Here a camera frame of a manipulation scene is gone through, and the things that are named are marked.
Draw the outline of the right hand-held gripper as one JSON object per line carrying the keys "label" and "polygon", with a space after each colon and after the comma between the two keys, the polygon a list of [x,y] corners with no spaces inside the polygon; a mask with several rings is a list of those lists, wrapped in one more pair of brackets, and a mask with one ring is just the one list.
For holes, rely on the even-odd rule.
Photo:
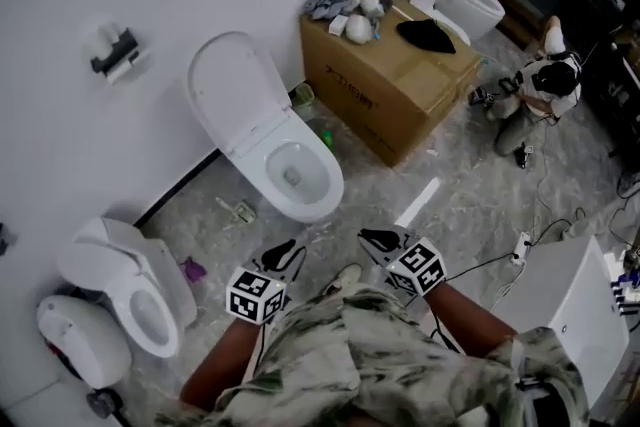
{"label": "right hand-held gripper", "polygon": [[[395,248],[407,247],[409,235],[390,229],[362,228],[357,239],[376,264],[388,264]],[[421,297],[446,279],[443,257],[426,237],[392,261],[386,270],[396,287]]]}

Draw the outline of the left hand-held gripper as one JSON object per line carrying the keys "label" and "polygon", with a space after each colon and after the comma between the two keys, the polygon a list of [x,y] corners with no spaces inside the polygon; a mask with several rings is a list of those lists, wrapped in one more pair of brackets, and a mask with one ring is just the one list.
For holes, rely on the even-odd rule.
{"label": "left hand-held gripper", "polygon": [[237,267],[226,286],[226,311],[255,325],[270,322],[290,301],[298,253],[290,239]]}

